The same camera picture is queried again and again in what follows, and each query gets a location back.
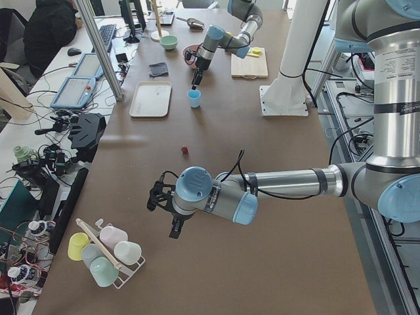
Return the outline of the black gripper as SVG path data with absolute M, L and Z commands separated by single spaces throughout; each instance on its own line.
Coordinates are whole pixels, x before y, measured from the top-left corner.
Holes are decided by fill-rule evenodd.
M 197 86 L 200 85 L 203 78 L 203 72 L 209 68 L 210 63 L 211 61 L 206 58 L 197 57 L 195 62 L 196 70 L 194 72 L 194 78 L 192 82 L 193 90 L 196 90 Z
M 191 219 L 194 214 L 195 214 L 194 211 L 192 213 L 188 213 L 187 215 L 183 215 L 177 212 L 172 212 L 173 221 L 172 221 L 172 228 L 171 228 L 169 237 L 173 239 L 178 239 L 182 231 L 182 226 L 184 222 L 187 221 L 188 219 Z

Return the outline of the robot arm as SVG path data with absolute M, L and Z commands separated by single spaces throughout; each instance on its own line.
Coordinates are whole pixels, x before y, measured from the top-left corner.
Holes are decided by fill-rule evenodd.
M 258 197 L 354 198 L 401 223 L 419 220 L 419 2 L 339 1 L 335 45 L 375 53 L 373 153 L 364 162 L 269 173 L 185 169 L 171 186 L 171 238 L 198 210 L 247 225 Z
M 203 43 L 196 51 L 196 70 L 192 79 L 193 90 L 200 85 L 203 72 L 209 69 L 218 48 L 239 58 L 245 58 L 255 33 L 263 24 L 263 14 L 255 1 L 229 1 L 227 11 L 244 22 L 244 25 L 237 35 L 229 34 L 220 26 L 210 25 Z

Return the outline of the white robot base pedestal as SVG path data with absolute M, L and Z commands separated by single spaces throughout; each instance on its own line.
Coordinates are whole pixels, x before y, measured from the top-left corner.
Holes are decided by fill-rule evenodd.
M 308 115 L 303 77 L 328 7 L 327 0 L 296 2 L 278 77 L 260 86 L 263 116 Z

